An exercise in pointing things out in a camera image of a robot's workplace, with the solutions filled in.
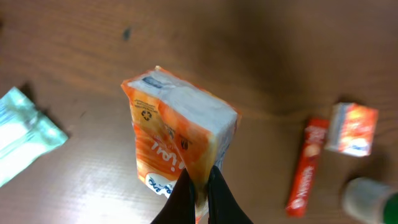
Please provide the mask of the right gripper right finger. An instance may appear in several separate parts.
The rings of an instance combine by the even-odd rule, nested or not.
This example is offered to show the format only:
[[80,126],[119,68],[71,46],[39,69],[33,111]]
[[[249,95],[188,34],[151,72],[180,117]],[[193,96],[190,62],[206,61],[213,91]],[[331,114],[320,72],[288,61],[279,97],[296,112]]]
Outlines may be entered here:
[[233,197],[221,171],[211,168],[208,179],[209,224],[253,224]]

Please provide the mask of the teal white snack pouch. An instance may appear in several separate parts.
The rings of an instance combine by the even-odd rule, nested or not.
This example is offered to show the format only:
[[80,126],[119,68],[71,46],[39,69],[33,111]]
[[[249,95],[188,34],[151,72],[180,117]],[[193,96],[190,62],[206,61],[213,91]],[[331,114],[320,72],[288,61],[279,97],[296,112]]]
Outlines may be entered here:
[[67,140],[25,94],[11,88],[1,98],[1,185]]

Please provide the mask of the orange juice carton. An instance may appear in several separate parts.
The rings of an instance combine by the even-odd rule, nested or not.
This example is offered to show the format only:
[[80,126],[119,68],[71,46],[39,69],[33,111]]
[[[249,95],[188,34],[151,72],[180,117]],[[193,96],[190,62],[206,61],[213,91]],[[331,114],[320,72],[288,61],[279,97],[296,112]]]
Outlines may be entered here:
[[136,144],[137,176],[158,195],[170,197],[186,170],[196,190],[195,220],[208,212],[205,184],[240,124],[241,113],[210,92],[160,66],[124,80]]
[[378,110],[357,103],[333,106],[325,149],[353,157],[371,154]]

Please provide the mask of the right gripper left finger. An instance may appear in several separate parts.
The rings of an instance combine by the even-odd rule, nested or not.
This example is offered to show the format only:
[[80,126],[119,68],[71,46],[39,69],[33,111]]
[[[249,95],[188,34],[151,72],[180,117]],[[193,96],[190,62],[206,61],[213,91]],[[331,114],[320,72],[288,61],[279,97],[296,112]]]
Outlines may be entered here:
[[184,169],[163,209],[151,224],[196,224],[195,188]]

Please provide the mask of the red white packet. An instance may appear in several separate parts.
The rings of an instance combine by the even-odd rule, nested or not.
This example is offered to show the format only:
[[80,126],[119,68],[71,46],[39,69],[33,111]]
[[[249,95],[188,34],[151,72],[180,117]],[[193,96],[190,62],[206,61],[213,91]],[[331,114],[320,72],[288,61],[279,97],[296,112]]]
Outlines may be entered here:
[[303,217],[305,215],[328,125],[329,121],[326,119],[312,118],[308,120],[304,129],[302,150],[285,209],[290,217]]

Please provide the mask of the green lid jar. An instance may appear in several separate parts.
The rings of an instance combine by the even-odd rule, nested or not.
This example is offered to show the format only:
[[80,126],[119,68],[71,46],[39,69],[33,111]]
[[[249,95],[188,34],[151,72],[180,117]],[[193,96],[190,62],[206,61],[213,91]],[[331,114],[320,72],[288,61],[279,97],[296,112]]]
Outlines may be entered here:
[[397,189],[365,177],[349,181],[342,193],[349,217],[367,224],[397,224]]

